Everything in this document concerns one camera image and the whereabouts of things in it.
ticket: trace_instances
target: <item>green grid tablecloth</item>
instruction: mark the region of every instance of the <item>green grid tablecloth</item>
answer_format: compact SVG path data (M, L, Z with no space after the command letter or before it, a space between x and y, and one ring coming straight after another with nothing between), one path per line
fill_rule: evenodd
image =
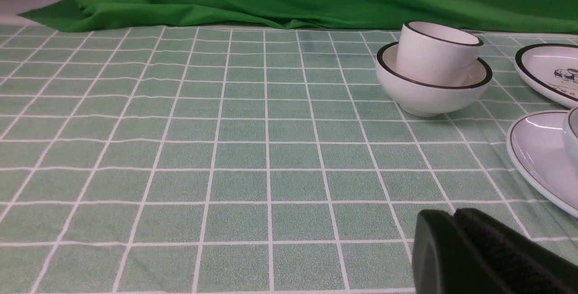
M484 35L489 90L421 119L374 76L397 37L0 26L0 293L411 293L425 208L479 208L578 262L576 219L504 143L560 108L512 63L549 40Z

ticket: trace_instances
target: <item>black rim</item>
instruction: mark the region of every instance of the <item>black rim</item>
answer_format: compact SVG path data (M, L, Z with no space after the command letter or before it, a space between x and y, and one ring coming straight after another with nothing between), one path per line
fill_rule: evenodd
M421 32L421 31L418 31L418 30L414 29L413 27L411 27L411 26L409 25L409 23L412 23L412 22L423 22L423 23L435 24L436 26L443 26L443 25L438 24L438 23L433 23L433 22L426 22L426 21L408 21L408 22L406 22L406 23L403 23L403 26L406 26L409 30L414 31L415 33L419 33L419 34L421 34L421 35L423 35L423 36L425 36L425 37L431 37L432 39L436 39L436 40L439 40L439 41L444 41L444 42L447 42L447 43L453 43L454 45L467 46L467 47L479 47L479 46L484 45L484 42L483 42L481 39L479 39L479 37L476 37L475 35L473 35L473 34L471 34L471 33L467 33L467 32L465 32L465 31L462 31L462 30L460 30L460 29L458 29L458 28L452 28L452 27L444 26L444 27L447 27L447 28L452 28L452 29L454 29L454 30L458 30L458 31L460 31L460 32L462 32L462 33L467 33L467 34L475 37L475 38L477 39L477 43L461 43L461 42L455 42L455 41L449 41L449 40L446 40L446 39L441 39L441 38L439 38L439 37L432 37L432 36L429 35L429 34L425 34L425 33Z
M578 110L578 107L575 107L574 109L570 110L570 112L568 112L568 116L566 117L566 119L568 119L568 127L570 127L570 131L572 132L572 134L574 134L574 136L578 137L578 130L574 130L574 128L572 128L572 124L570 123L570 117L572 117L572 115L576 112L576 110Z
M516 66L518 66L518 68L520 68L520 70L522 70L522 72L524 72L524 74L526 74L526 76L528 76L529 78L531 78L534 82L537 82L538 84L540 84L541 86L544 86L545 88L547 88L548 90L561 95L565 98L568 98L574 102L578 102L578 100L576 100L576 98L569 96L568 94L565 94L563 92L558 91L555 88L552 88L551 86L549 86L548 84L546 84L545 82L542 82L541 80L539 80L536 76L532 75L527 69L526 66L524 66L524 63L522 62L522 56L524 55L524 53L526 53L528 50L537 48L537 47L568 47L568 48L574 48L577 49L578 46L575 45L566 45L565 43L541 43L538 45L529 45L526 47L523 47L522 49L518 50L516 52Z
M407 82L411 82L413 84L417 84L417 85L422 85L422 86L428 86L428 88L437 88L437 89L451 89L451 90L460 90L460 89L475 89L475 88L479 88L482 85L485 85L487 83L490 82L490 80L492 80L492 69L489 67L489 65L483 61L481 58L478 58L477 61L479 61L481 63L481 65L484 66L485 69L485 78L481 81L478 82L476 84L471 84L471 85L466 85L466 86L440 86L440 85L433 85L433 84L427 84L427 83L423 83L423 82L418 82L416 80L412 80L409 79L407 77L404 77L396 72L394 72L390 67L388 67L385 62L383 61L383 53L389 49L390 47L393 47L394 45L398 45L399 42L393 42L390 43L388 45L384 45L381 49L379 49L377 57L378 57L378 63L383 67L383 69L387 70L388 72L390 72L390 74L393 74L403 80L407 80Z

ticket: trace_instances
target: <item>cartoon illustration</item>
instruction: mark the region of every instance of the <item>cartoon illustration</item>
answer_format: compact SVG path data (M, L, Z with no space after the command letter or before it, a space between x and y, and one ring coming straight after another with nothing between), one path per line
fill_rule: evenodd
M573 68L568 68L567 70L555 70L554 76L561 78L562 80L578 83L578 70Z

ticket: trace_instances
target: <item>plate rim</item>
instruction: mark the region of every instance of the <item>plate rim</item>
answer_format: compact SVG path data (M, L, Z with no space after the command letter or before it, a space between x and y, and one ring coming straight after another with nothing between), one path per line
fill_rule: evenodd
M514 152L514 149L512 147L512 133L513 133L514 129L516 128L516 125L518 125L521 121L527 119L528 117L532 117L532 116L536 116L536 115L543 115L545 113L563 113L563 114L566 114L566 113L568 113L568 111L566 111L566 110L536 111L533 113L529 113L528 115L524 115L524 116L520 117L519 119L517 119L516 121L514 121L514 123L512 123L512 125L510 126L510 129L508 129L508 133L506 134L506 149L508 150L508 156L510 156L510 161L512 161L512 163L514 164L514 167L516 167L516 170L518 170L518 172L520 172L522 177L524 177L524 179L526 179L526 181L534 189L536 189L536 191L541 193L541 195L543 195L547 200L549 200L551 203L553 203L554 205L559 207L561 210L567 212L568 214L574 216L575 218L578 218L578 209L572 207L570 204L566 203L564 200L560 199L558 196L551 193L551 191L549 191L546 187L541 185L541 183L538 180L536 180L536 178L534 178L530 174L530 172L528 172L528 170L526 170L526 167L524 167L522 165L522 163L520 162L520 159L518 158L518 156L516 155L516 153Z
M578 106L578 99L571 97L571 96L569 96L563 92L560 92L560 91L556 90L555 88L552 88L551 86L549 86L548 84L546 84L545 82L543 82L542 80L540 80L539 78L537 78L536 76L531 74L529 72L529 70L526 68L526 66L522 62L522 56L527 51L534 49L534 48L538 48L538 47L568 47L568 48L578 49L578 46L577 45L568 45L566 43L536 43L534 45L529 45L529 46L520 48L520 50L516 51L516 56L514 57L514 64L516 65L516 67L519 70L522 70L522 72L526 75L526 77L528 77L531 80L533 80L534 82L540 84L540 86L543 86L545 89L549 90L550 92L554 92L558 96L562 96L562 97L567 98L568 100L574 102L574 106Z

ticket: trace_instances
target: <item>stacked dishes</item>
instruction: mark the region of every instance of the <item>stacked dishes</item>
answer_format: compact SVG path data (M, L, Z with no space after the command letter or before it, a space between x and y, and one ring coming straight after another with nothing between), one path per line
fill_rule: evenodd
M403 25L399 42L378 51L376 74L406 112L434 117L463 109L489 86L492 70L479 58L482 40L428 22Z
M543 43L516 53L528 86L570 111L530 113L512 124L508 155L538 192L578 218L578 47Z

